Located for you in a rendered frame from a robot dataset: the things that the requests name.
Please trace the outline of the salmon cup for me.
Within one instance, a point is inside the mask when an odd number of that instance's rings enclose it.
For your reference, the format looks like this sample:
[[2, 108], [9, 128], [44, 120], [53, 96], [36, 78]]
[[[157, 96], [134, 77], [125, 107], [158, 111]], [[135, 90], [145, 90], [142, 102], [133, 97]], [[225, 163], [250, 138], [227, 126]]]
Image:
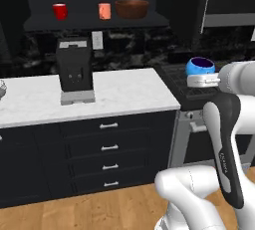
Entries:
[[111, 4], [100, 3], [99, 4], [99, 17], [101, 20], [110, 20], [112, 17]]

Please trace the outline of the dark drawer front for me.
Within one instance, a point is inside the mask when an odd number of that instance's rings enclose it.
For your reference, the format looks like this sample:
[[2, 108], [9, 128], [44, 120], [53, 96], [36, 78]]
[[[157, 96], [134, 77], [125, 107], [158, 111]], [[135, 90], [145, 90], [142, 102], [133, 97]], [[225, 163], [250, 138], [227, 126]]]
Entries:
[[[70, 158], [145, 148], [149, 137], [145, 131], [122, 131], [67, 138], [65, 146]], [[119, 149], [101, 151], [102, 146], [117, 144]]]
[[[100, 129], [100, 124], [117, 122], [118, 127]], [[60, 130], [64, 137], [89, 135], [119, 130], [137, 130], [149, 127], [147, 117], [144, 115], [121, 115], [65, 121], [60, 123]]]
[[[105, 182], [115, 181], [118, 181], [119, 185], [104, 187]], [[146, 168], [139, 167], [75, 178], [74, 188], [77, 194], [82, 194], [147, 184], [151, 181], [152, 177]]]
[[[133, 167], [145, 166], [146, 157], [147, 152], [144, 149], [87, 157], [73, 161], [70, 164], [70, 170], [73, 176], [82, 176], [117, 169], [129, 169]], [[103, 165], [114, 165], [116, 163], [119, 165], [119, 168], [102, 170]]]

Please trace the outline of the black coffee machine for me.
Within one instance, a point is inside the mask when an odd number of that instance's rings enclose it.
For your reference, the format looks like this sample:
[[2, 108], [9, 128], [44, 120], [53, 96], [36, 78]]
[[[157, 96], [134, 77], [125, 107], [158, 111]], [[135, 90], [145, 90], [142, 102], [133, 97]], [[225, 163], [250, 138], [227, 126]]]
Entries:
[[61, 105], [96, 101], [89, 37], [59, 39], [56, 49], [61, 84]]

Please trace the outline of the dark cabinet door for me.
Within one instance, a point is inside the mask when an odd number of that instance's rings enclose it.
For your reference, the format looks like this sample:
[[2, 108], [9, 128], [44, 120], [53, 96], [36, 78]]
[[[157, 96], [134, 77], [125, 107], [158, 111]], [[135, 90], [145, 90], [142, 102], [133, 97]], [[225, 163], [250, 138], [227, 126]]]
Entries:
[[155, 0], [155, 10], [169, 21], [175, 35], [184, 42], [199, 37], [208, 0]]

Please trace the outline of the brown wooden bowl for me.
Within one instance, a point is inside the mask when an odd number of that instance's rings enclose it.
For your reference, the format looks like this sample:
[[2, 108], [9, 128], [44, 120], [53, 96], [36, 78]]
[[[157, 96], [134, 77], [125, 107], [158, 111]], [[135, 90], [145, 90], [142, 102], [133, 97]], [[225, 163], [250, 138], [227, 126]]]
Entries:
[[145, 0], [117, 0], [116, 12], [124, 19], [142, 19], [147, 14], [149, 3]]

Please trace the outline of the white wall socket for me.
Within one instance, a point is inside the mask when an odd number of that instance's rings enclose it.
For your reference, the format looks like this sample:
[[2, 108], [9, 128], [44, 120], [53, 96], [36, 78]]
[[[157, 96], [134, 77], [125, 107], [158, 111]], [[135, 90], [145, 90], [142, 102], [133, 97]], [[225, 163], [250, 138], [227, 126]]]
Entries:
[[103, 32], [102, 31], [93, 31], [92, 32], [92, 41], [94, 50], [102, 50], [104, 48], [103, 42]]

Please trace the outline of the black and steel stove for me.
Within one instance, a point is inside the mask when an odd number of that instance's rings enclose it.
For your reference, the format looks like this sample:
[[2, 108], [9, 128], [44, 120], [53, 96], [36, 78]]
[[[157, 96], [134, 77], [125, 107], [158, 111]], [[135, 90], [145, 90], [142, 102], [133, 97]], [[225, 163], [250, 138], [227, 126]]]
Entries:
[[[205, 125], [202, 108], [219, 90], [189, 88], [183, 65], [156, 66], [155, 69], [180, 104], [175, 117], [168, 166], [213, 166], [214, 152], [208, 131], [192, 132], [189, 124]], [[187, 118], [187, 112], [194, 112], [194, 118]]]

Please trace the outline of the dark range hood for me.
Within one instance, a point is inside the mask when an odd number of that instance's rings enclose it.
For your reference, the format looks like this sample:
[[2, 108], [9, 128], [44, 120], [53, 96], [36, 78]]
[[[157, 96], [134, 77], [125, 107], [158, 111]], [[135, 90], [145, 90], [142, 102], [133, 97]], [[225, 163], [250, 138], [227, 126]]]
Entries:
[[255, 25], [255, 0], [207, 0], [203, 26]]

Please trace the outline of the dark base cupboard door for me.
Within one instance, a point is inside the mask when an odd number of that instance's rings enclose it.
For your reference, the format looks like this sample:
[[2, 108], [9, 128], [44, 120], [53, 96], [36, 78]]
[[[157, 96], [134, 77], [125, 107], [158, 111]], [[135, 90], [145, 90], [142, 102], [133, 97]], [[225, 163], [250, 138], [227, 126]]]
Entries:
[[61, 140], [56, 124], [0, 128], [0, 208], [68, 195], [53, 148], [44, 145]]

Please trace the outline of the blue bowl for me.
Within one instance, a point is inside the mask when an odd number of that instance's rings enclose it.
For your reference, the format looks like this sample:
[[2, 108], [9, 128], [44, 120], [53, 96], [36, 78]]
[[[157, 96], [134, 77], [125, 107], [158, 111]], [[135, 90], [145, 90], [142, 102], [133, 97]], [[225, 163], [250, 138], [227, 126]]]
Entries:
[[207, 58], [193, 57], [187, 62], [185, 72], [188, 76], [213, 74], [215, 72], [215, 65]]

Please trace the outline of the red mug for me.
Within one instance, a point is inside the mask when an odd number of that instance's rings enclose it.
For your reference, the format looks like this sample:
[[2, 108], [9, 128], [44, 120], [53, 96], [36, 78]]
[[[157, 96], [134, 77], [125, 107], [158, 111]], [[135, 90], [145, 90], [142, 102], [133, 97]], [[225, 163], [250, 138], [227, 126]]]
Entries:
[[65, 3], [56, 3], [53, 5], [54, 15], [58, 20], [65, 20], [68, 16], [68, 9]]

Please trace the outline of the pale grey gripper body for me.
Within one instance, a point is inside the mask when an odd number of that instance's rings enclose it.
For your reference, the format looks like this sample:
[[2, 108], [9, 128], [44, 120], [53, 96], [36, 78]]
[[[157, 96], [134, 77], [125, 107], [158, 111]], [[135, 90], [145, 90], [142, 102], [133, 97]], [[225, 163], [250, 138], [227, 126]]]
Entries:
[[187, 86], [189, 88], [206, 88], [206, 80], [208, 76], [203, 74], [203, 75], [190, 75], [187, 77]]

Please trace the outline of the grey round object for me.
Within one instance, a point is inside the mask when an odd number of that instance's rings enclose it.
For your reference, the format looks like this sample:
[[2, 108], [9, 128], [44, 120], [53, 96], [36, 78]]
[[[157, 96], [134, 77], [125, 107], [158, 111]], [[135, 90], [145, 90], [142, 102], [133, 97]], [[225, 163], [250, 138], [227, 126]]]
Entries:
[[5, 96], [7, 87], [3, 80], [0, 80], [0, 101]]

